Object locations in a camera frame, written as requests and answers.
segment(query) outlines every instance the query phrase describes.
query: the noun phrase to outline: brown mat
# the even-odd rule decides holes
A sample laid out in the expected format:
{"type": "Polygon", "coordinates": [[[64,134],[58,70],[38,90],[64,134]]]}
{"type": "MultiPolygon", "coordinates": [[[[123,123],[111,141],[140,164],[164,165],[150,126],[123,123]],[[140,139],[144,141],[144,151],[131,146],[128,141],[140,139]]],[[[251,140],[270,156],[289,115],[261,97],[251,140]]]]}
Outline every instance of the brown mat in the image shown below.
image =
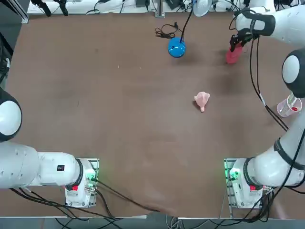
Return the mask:
{"type": "MultiPolygon", "coordinates": [[[[186,55],[167,53],[168,40],[156,38],[155,27],[174,21],[183,27],[186,17],[52,16],[23,25],[7,86],[24,115],[13,141],[99,158],[100,176],[111,187],[168,214],[219,217],[224,158],[255,156],[283,131],[252,88],[250,46],[236,65],[224,62],[233,34],[230,14],[192,17],[186,55]],[[192,102],[199,91],[211,94],[204,114],[192,102]]],[[[288,95],[281,65],[291,50],[261,39],[261,90],[270,106],[288,95]]],[[[58,187],[38,192],[64,202],[58,187]]],[[[147,213],[105,195],[116,216],[147,213]]],[[[1,216],[61,215],[9,190],[0,196],[1,216]]],[[[283,190],[273,217],[304,219],[304,204],[301,195],[283,190]]],[[[105,214],[101,202],[91,210],[105,214]]],[[[229,217],[227,198],[222,217],[229,217]]]]}

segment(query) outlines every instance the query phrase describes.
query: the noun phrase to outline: blue ball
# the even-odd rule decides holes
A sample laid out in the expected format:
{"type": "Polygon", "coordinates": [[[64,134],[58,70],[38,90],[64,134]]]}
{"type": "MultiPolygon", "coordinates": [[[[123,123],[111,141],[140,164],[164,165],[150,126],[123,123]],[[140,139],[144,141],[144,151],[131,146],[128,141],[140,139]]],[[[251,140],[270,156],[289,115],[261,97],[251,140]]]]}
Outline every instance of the blue ball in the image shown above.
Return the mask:
{"type": "Polygon", "coordinates": [[[180,42],[180,38],[178,37],[174,37],[168,42],[167,50],[172,57],[182,57],[185,54],[185,49],[185,43],[183,41],[180,42]]]}

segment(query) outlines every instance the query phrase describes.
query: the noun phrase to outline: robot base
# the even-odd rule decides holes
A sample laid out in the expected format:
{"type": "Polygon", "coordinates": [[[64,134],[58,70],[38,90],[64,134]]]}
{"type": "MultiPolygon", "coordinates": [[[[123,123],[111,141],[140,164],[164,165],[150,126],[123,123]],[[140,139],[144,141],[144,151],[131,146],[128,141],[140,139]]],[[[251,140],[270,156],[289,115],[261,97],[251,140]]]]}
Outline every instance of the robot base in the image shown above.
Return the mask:
{"type": "Polygon", "coordinates": [[[65,188],[66,205],[75,208],[90,208],[96,205],[97,182],[91,181],[92,178],[98,179],[99,159],[79,158],[83,166],[83,176],[81,183],[72,190],[65,188]]]}
{"type": "MultiPolygon", "coordinates": [[[[230,207],[252,208],[254,204],[262,197],[263,189],[253,190],[244,178],[245,158],[226,158],[224,168],[227,182],[227,193],[230,207]]],[[[254,208],[260,208],[261,202],[254,208]]]]}

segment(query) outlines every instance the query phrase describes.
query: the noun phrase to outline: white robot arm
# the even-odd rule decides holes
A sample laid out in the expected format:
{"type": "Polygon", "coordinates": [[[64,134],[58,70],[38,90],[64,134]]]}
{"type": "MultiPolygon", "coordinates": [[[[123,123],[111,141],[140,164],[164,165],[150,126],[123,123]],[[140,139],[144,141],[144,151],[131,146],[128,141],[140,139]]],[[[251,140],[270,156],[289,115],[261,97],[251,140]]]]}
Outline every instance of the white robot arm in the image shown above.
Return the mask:
{"type": "Polygon", "coordinates": [[[91,178],[97,178],[97,171],[92,163],[67,153],[37,152],[9,142],[21,123],[20,105],[0,88],[0,188],[65,186],[66,204],[76,208],[94,206],[96,183],[91,178]]]}
{"type": "MultiPolygon", "coordinates": [[[[305,5],[276,12],[273,0],[250,2],[236,17],[238,37],[269,36],[285,43],[305,45],[305,5]]],[[[234,51],[236,43],[231,43],[234,51]]],[[[291,52],[282,67],[286,86],[297,98],[305,98],[305,49],[291,52]]],[[[263,186],[281,186],[287,176],[305,128],[305,111],[301,111],[289,130],[273,146],[252,158],[239,158],[230,178],[239,208],[252,208],[262,196],[263,186]]],[[[302,144],[293,170],[285,185],[297,185],[305,178],[305,147],[302,144]]]]}

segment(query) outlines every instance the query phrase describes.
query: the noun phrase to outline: pink toy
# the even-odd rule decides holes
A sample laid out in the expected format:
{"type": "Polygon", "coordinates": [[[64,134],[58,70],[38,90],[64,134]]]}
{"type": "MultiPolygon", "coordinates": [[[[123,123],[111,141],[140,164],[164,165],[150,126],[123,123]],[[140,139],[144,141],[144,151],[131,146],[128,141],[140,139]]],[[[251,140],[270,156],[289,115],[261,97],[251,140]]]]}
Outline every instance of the pink toy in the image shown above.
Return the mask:
{"type": "Polygon", "coordinates": [[[205,92],[199,92],[195,97],[194,100],[196,101],[196,103],[198,104],[198,106],[200,106],[200,111],[203,112],[204,111],[204,106],[206,105],[206,103],[208,102],[210,98],[210,94],[205,93],[205,92]]]}

